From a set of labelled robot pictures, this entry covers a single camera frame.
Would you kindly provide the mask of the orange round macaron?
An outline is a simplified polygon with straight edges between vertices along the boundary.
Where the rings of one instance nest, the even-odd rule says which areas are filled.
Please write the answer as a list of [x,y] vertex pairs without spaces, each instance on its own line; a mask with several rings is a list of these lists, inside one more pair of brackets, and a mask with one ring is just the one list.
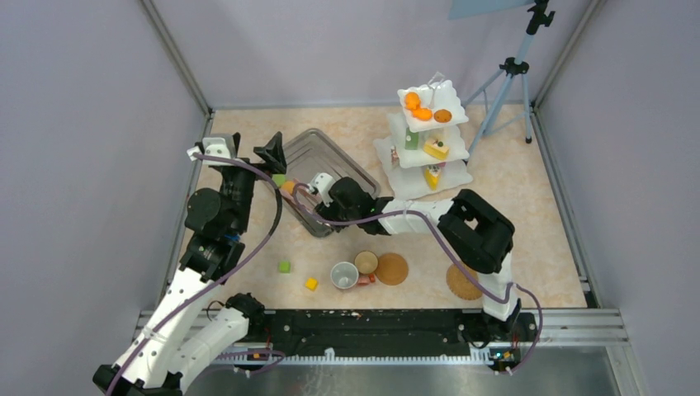
[[287,180],[280,185],[280,190],[281,192],[284,192],[287,195],[291,196],[294,192],[295,186],[296,183],[294,181]]

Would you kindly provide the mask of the white strawberry cake slice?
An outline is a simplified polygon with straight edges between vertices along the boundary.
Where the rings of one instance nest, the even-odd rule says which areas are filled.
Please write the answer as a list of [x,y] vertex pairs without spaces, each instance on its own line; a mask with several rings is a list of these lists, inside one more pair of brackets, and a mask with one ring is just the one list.
[[392,167],[398,167],[400,165],[400,157],[395,146],[390,147],[390,165]]

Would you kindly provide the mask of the smooth brown round coaster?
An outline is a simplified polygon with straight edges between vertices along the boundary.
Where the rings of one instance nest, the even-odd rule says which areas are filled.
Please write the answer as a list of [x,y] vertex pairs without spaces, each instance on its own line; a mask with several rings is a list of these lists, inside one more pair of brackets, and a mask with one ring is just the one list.
[[385,285],[399,285],[408,277],[409,265],[401,255],[385,253],[379,256],[374,274]]

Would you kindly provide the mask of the green cake cube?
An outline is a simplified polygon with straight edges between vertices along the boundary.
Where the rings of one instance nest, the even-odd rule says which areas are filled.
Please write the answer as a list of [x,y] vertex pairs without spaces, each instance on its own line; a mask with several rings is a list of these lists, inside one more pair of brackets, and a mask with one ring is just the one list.
[[405,150],[417,150],[420,144],[420,136],[418,132],[413,132],[410,129],[406,129],[404,137],[404,149]]

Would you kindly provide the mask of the yellow cheese cake wedge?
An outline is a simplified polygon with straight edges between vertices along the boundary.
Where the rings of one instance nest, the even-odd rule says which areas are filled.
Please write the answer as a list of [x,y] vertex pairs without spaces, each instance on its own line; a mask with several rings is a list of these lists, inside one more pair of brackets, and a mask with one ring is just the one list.
[[431,191],[438,189],[442,177],[442,168],[438,165],[428,165],[423,170],[424,179]]

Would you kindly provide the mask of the orange bear cookie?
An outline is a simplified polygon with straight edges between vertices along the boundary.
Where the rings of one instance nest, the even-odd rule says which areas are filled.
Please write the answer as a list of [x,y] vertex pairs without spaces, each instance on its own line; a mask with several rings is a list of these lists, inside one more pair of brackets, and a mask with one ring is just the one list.
[[411,111],[411,114],[413,118],[421,121],[429,121],[433,118],[433,112],[428,108],[416,108]]

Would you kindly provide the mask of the orange flower cookie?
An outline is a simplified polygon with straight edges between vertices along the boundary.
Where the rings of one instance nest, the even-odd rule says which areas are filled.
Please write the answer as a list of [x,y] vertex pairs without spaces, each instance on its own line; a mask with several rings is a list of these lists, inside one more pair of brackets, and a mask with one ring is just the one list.
[[415,111],[421,107],[421,99],[418,93],[408,92],[404,96],[404,108],[409,111]]

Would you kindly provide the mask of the brown round cookie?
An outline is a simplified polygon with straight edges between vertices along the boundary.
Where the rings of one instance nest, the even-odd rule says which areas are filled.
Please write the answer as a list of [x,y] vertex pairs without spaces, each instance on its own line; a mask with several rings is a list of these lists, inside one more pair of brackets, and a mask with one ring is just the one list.
[[433,119],[438,123],[448,123],[452,120],[452,113],[447,109],[440,109],[433,112]]

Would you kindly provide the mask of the pink-handled metal tongs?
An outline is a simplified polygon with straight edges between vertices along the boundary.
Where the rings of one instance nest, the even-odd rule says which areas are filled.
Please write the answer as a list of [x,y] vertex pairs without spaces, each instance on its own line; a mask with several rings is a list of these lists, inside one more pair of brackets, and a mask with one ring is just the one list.
[[317,205],[315,196],[309,194],[305,189],[299,189],[294,196],[286,190],[280,190],[280,192],[284,202],[297,214],[300,213],[300,210],[296,203],[304,206],[308,211],[313,211]]

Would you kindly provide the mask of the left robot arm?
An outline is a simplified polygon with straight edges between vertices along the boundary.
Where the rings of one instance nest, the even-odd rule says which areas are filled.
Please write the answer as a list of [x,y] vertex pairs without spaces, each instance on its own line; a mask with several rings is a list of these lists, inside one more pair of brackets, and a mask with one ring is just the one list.
[[264,307],[249,294],[231,298],[222,310],[189,337],[193,323],[217,290],[270,240],[281,220],[282,196],[263,240],[245,251],[256,182],[275,187],[286,172],[282,134],[276,132],[254,153],[252,163],[238,155],[241,135],[212,135],[188,150],[193,161],[215,169],[220,188],[201,188],[187,201],[185,226],[193,232],[170,286],[147,324],[112,364],[101,365],[92,382],[106,395],[183,395],[217,356],[241,339],[254,341],[265,328]]

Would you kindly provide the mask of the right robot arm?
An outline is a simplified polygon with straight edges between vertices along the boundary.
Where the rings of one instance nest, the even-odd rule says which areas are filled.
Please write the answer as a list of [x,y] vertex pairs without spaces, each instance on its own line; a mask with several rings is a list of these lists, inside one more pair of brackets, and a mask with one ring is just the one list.
[[512,222],[475,191],[462,189],[445,200],[399,200],[373,197],[351,177],[333,179],[317,174],[305,190],[321,201],[309,214],[319,222],[343,229],[356,225],[370,235],[431,234],[461,272],[483,295],[486,333],[505,340],[518,327],[522,303],[514,291]]

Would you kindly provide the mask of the green macaron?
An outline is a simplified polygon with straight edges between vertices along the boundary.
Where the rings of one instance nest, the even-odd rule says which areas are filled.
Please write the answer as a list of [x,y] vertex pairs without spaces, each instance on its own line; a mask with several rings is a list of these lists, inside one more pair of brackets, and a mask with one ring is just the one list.
[[282,187],[286,182],[286,176],[284,174],[273,174],[272,180],[274,181],[277,187]]

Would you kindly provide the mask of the silver metal tray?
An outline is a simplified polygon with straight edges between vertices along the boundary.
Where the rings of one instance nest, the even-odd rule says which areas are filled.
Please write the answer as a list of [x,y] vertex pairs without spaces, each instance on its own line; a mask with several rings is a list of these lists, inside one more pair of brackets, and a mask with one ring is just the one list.
[[[284,138],[283,149],[287,163],[284,174],[286,180],[310,184],[317,173],[326,172],[335,181],[351,177],[374,197],[378,197],[381,192],[378,181],[319,129],[308,129],[294,138]],[[321,202],[319,196],[315,196],[315,199],[317,204]],[[292,211],[285,202],[284,206],[311,236],[325,238],[333,232],[331,227],[317,222],[307,214]]]

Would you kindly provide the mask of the grey-white cup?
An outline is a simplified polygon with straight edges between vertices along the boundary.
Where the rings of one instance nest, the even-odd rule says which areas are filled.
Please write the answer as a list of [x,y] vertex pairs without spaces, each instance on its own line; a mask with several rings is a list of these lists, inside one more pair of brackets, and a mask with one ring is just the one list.
[[359,275],[358,269],[351,262],[335,264],[329,274],[332,284],[340,290],[354,287],[358,282]]

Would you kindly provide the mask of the white three-tier serving stand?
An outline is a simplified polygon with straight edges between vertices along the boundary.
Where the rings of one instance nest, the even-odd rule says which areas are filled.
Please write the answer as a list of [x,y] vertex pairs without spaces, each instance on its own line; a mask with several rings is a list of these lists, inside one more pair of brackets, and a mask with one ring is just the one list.
[[389,135],[373,141],[396,198],[418,199],[473,181],[460,126],[466,108],[442,73],[397,91],[400,109],[386,115]]

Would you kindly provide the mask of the yellow cube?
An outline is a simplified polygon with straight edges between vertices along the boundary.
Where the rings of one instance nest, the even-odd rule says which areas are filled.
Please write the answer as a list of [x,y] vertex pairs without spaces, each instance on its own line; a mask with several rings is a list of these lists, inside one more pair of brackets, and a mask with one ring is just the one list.
[[316,289],[318,288],[318,285],[319,285],[319,281],[317,279],[315,279],[314,277],[309,277],[305,281],[305,288],[307,290],[316,291]]

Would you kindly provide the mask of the ribbed brown round coaster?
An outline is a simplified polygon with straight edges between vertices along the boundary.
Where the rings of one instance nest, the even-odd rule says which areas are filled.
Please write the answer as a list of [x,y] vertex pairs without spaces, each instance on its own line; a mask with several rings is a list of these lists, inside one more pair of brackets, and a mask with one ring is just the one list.
[[447,269],[446,283],[448,289],[460,299],[475,301],[483,296],[483,292],[470,282],[459,267],[454,264]]

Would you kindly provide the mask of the light blue tripod stand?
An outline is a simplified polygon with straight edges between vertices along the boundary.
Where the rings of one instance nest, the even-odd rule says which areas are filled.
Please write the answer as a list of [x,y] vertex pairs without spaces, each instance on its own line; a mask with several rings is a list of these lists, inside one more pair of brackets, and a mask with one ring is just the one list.
[[[527,24],[525,34],[518,52],[513,57],[506,58],[500,65],[497,71],[488,78],[480,87],[478,87],[468,99],[463,101],[464,105],[471,104],[477,97],[484,98],[485,118],[481,122],[480,127],[473,138],[468,153],[473,154],[476,145],[480,139],[489,134],[501,130],[502,128],[512,124],[516,120],[522,118],[528,119],[532,114],[531,101],[529,96],[528,72],[529,64],[525,58],[527,52],[533,42],[535,34],[542,27],[548,27],[553,22],[555,11],[548,8],[548,0],[533,0],[533,1],[453,1],[448,18],[450,20],[465,19],[515,7],[527,7],[527,12],[530,14],[530,20]],[[496,122],[500,111],[505,103],[505,99],[510,92],[510,89],[515,81],[515,78],[520,77],[522,80],[523,89],[523,112],[516,115],[511,120],[496,127]]]

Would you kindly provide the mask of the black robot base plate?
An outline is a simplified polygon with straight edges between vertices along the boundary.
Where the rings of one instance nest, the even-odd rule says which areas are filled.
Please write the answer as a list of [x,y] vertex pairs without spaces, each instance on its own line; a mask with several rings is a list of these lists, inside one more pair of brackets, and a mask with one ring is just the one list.
[[536,330],[531,313],[499,324],[478,309],[278,309],[255,319],[245,339],[289,358],[322,356],[328,348],[339,357],[423,358],[522,345]]

